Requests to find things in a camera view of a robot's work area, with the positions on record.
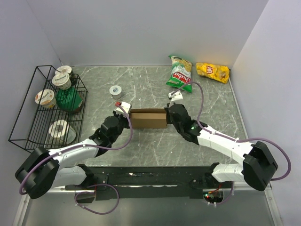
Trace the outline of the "brown cardboard box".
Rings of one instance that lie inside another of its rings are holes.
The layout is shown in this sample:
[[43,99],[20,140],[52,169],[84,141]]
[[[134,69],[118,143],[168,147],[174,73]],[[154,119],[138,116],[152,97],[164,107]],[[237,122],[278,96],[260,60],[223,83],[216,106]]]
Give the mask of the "brown cardboard box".
[[134,129],[167,128],[166,111],[163,108],[132,109],[130,121]]

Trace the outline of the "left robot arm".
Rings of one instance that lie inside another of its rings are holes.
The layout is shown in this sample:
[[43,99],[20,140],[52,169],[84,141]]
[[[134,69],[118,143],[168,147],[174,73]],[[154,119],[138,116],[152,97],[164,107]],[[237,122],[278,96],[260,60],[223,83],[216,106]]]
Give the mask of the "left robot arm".
[[36,148],[15,173],[20,183],[19,193],[37,199],[51,188],[76,185],[88,189],[93,184],[94,175],[85,165],[74,163],[99,157],[109,150],[124,129],[133,134],[127,112],[113,112],[92,136],[74,145],[57,149]]

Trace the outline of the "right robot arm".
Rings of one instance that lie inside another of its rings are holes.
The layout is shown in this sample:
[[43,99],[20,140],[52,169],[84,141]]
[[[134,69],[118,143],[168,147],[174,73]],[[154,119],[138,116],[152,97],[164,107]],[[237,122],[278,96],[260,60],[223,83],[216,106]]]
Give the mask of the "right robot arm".
[[246,182],[257,191],[264,191],[278,165],[263,142],[240,142],[205,123],[193,120],[184,105],[167,105],[166,121],[188,142],[216,150],[235,161],[234,164],[214,163],[206,175],[206,184],[215,188],[222,182]]

